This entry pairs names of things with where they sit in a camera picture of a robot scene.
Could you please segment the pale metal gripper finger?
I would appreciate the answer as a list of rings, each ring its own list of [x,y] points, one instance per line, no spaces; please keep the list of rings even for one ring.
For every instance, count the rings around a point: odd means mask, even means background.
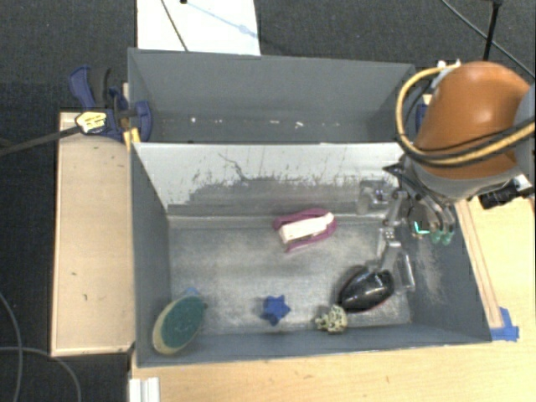
[[[389,227],[380,228],[376,256],[369,262],[372,270],[392,272],[402,251],[402,244],[397,238],[394,229]]]
[[[397,275],[396,291],[398,293],[413,292],[415,290],[415,277],[411,260],[407,253],[398,253],[394,270]]]

